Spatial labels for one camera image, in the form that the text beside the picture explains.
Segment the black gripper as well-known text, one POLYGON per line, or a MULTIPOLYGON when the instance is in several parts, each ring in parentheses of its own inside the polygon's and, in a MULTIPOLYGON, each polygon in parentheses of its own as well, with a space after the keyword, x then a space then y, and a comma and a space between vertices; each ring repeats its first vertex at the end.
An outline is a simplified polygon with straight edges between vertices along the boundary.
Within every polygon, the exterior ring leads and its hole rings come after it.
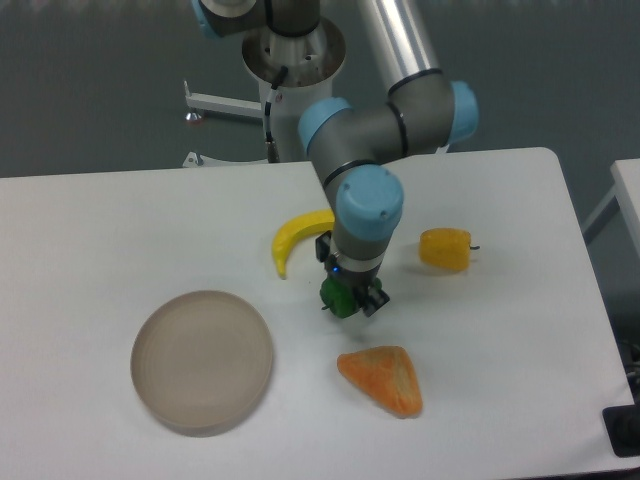
POLYGON ((352 258, 338 249, 332 240, 332 232, 326 231, 316 238, 315 253, 328 275, 323 281, 323 289, 344 290, 347 287, 366 317, 371 317, 390 301, 378 279, 384 252, 370 259, 352 258))

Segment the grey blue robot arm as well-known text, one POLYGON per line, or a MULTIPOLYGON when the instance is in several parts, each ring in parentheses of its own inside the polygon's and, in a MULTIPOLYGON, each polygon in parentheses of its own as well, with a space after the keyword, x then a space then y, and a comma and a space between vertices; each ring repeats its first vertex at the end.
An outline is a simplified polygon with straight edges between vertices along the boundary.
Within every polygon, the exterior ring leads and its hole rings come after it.
POLYGON ((332 83, 346 57, 339 28, 317 1, 195 1, 207 37, 243 38, 255 102, 187 92, 194 117, 254 118, 270 163, 309 161, 334 220, 313 230, 326 277, 320 297, 336 317, 372 315, 389 298, 378 277, 400 222, 404 193, 387 164, 465 140, 479 112, 471 88, 448 80, 413 1, 362 1, 385 102, 355 110, 332 83))

